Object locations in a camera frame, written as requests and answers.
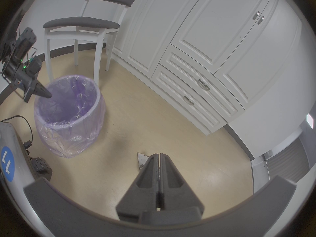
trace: blue circular logo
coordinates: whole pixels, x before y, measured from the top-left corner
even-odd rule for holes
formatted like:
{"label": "blue circular logo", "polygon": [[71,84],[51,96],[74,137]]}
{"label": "blue circular logo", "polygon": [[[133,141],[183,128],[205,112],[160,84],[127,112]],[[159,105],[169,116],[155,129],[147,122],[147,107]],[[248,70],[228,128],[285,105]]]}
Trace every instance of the blue circular logo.
{"label": "blue circular logo", "polygon": [[14,157],[13,154],[8,147],[3,147],[1,151],[1,167],[2,173],[6,177],[9,182],[12,182],[14,177]]}

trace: trash bag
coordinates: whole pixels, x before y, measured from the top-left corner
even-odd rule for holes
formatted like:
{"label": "trash bag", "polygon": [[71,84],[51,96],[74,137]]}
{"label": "trash bag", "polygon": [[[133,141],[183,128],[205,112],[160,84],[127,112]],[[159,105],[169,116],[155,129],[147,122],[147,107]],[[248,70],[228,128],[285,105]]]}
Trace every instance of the trash bag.
{"label": "trash bag", "polygon": [[50,99],[36,96],[34,119],[42,142],[56,155],[74,157],[96,141],[106,105],[97,84],[84,76],[64,76],[46,88]]}

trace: trash can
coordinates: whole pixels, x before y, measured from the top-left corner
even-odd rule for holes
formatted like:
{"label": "trash can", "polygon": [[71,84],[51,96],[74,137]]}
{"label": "trash can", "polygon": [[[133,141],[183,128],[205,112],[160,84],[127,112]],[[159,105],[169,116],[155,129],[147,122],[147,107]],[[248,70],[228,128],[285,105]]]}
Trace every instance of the trash can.
{"label": "trash can", "polygon": [[96,141],[106,105],[97,84],[73,75],[46,85],[50,99],[36,96],[34,119],[42,142],[56,155],[74,157]]}

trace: beige floor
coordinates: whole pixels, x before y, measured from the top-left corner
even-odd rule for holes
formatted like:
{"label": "beige floor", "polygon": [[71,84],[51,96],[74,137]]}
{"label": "beige floor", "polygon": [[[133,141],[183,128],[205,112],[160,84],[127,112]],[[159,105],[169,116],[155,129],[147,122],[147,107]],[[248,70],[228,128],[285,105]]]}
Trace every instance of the beige floor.
{"label": "beige floor", "polygon": [[[52,59],[55,77],[82,74],[93,78],[94,51]],[[28,104],[15,93],[0,106],[0,119],[25,116],[34,131],[32,157],[44,157],[53,169],[51,183],[82,206],[118,218],[115,206],[139,172],[136,152],[168,154],[205,205],[203,217],[223,212],[252,195],[251,164],[224,128],[205,136],[190,121],[126,69],[111,61],[105,71],[103,51],[100,88],[107,104],[98,140],[80,155],[53,155],[39,139],[34,124],[34,96]],[[39,80],[48,77],[43,63]],[[30,139],[24,120],[12,123],[23,141]]]}

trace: cabinet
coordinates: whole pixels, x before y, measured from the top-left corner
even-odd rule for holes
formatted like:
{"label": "cabinet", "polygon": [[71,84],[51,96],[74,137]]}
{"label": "cabinet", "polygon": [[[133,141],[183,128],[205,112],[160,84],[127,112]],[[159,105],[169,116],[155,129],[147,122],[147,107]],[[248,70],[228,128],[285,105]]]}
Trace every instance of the cabinet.
{"label": "cabinet", "polygon": [[118,32],[114,52],[130,65],[151,77],[176,31],[198,0],[143,0]]}
{"label": "cabinet", "polygon": [[227,124],[199,94],[162,65],[157,66],[151,80],[191,113],[188,119],[197,127],[202,124],[215,132]]}
{"label": "cabinet", "polygon": [[171,44],[214,74],[247,35],[269,0],[199,0]]}
{"label": "cabinet", "polygon": [[298,45],[301,29],[301,21],[285,0],[270,0],[214,75],[245,109],[249,108],[281,75],[283,63]]}
{"label": "cabinet", "polygon": [[227,122],[244,112],[236,98],[214,75],[173,45],[168,46],[160,64],[203,97]]}

